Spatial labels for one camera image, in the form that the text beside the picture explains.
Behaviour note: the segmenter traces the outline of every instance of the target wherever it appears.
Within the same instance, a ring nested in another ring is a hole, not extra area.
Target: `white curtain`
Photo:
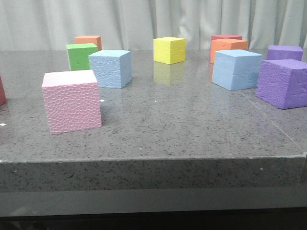
[[[0,0],[0,50],[65,50],[78,35],[104,49],[152,50],[153,39],[242,35],[250,49],[307,48],[307,0]]]

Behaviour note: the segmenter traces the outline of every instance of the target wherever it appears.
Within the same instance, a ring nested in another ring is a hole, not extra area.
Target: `yellow foam cube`
[[[178,37],[161,37],[153,40],[154,61],[174,64],[186,59],[186,40]]]

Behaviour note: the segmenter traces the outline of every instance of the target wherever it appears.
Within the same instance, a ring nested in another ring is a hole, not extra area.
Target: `granite table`
[[[307,107],[212,84],[208,54],[133,51],[132,82],[99,88],[103,126],[51,135],[41,84],[66,52],[0,52],[0,217],[306,207]]]

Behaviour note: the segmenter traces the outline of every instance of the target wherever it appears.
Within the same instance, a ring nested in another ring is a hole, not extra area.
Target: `green foam cube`
[[[68,44],[66,48],[71,70],[90,69],[88,56],[98,51],[94,43]]]

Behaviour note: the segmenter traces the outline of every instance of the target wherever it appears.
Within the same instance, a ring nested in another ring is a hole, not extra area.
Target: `gray granite surface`
[[[133,51],[132,82],[99,89],[103,126],[51,135],[41,84],[67,70],[65,51],[0,52],[0,192],[306,182],[307,107],[212,84],[207,50],[171,66]]]

